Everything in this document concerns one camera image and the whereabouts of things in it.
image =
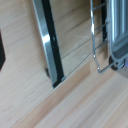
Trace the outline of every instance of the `light wood surface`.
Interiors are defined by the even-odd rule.
[[[54,90],[44,71],[30,0],[0,0],[6,54],[0,72],[0,128],[128,127],[128,80],[111,69],[97,73],[90,40],[89,0],[51,0],[51,4],[68,75]],[[97,45],[102,42],[101,36],[97,33]],[[106,47],[97,53],[100,64],[107,65]]]

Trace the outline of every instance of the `black metal bar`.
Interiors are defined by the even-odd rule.
[[[4,53],[2,37],[0,33],[0,70],[2,69],[4,62],[5,62],[5,53]]]
[[[64,78],[64,73],[63,73],[63,67],[62,67],[62,62],[61,62],[61,57],[60,57],[60,51],[59,51],[50,1],[42,0],[42,4],[43,4],[44,14],[45,14],[46,22],[47,22],[49,35],[50,35],[55,66],[57,70],[57,81],[53,84],[53,87],[55,88],[58,86],[60,82],[62,82],[62,79]]]
[[[102,6],[101,7],[101,15],[102,15],[102,25],[106,24],[106,18],[107,18],[107,7]],[[102,35],[103,35],[103,42],[106,40],[107,38],[107,26],[104,26],[102,28]]]

